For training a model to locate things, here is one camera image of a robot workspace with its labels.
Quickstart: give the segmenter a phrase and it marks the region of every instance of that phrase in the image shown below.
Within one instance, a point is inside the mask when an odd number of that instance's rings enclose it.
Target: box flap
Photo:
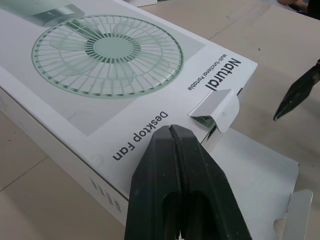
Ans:
[[[225,133],[239,113],[239,100],[232,89],[209,92],[188,114],[191,118],[212,128],[215,124]]]
[[[212,142],[202,145],[228,178],[252,239],[278,240],[274,221],[287,212],[298,163],[232,128]]]
[[[291,194],[287,209],[287,220],[282,235],[283,240],[305,239],[312,198],[313,193],[309,189]]]

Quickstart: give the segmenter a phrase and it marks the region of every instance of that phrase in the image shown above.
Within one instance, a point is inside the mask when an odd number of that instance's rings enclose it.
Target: beige table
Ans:
[[[319,239],[320,83],[292,113],[278,122],[273,115],[320,59],[320,21],[259,0],[171,0],[144,9],[258,63],[233,128],[300,163],[296,190],[314,193],[306,239]]]

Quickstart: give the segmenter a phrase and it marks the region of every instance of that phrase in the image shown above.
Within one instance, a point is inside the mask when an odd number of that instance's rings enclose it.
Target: fan illustration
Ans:
[[[46,81],[60,89],[101,99],[138,97],[165,87],[182,69],[178,42],[152,23],[119,15],[83,16],[84,12],[65,0],[57,1],[64,6],[54,10],[54,1],[26,2],[41,2],[41,8],[43,3],[49,5],[23,18],[51,27],[35,42],[32,63]],[[11,5],[16,15],[17,9],[26,8],[17,3],[13,7],[7,0],[0,3]]]

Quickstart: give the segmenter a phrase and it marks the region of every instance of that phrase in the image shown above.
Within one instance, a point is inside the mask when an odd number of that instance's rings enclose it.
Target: black clamp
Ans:
[[[130,189],[125,240],[251,240],[228,179],[192,131],[154,132]]]
[[[315,66],[295,81],[278,107],[273,120],[276,121],[295,109],[311,93],[312,88],[320,81],[320,59]]]

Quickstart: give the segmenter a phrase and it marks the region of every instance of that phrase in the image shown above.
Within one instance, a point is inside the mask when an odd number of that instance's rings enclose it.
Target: fan blade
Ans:
[[[100,60],[90,56],[87,56],[84,59],[73,60],[65,65],[66,70],[62,71],[61,75],[75,76],[84,74],[95,68],[99,63],[101,63]]]
[[[151,45],[163,45],[164,43],[167,43],[168,41],[161,36],[153,36],[153,35],[147,35],[147,36],[139,36],[134,38],[134,40],[140,44],[151,44]]]
[[[128,21],[122,21],[114,26],[112,30],[112,34],[114,36],[123,36],[127,34],[130,31],[137,30],[137,27],[140,25],[141,22],[137,21],[135,19],[131,19]]]
[[[81,40],[73,40],[61,37],[52,37],[50,40],[50,46],[55,49],[68,50],[68,51],[80,51],[86,50],[87,42]]]
[[[80,22],[79,20],[73,20],[71,22],[66,22],[65,25],[74,30],[75,33],[81,35],[81,37],[85,37],[88,39],[100,39],[102,37],[102,33],[100,32],[96,22],[88,23],[88,22]]]
[[[166,76],[167,74],[171,74],[169,70],[169,63],[160,55],[155,55],[153,53],[141,51],[136,57],[139,61],[142,60],[142,63],[153,70],[155,73]]]
[[[112,63],[109,71],[109,79],[115,89],[128,87],[134,79],[134,72],[127,62]]]

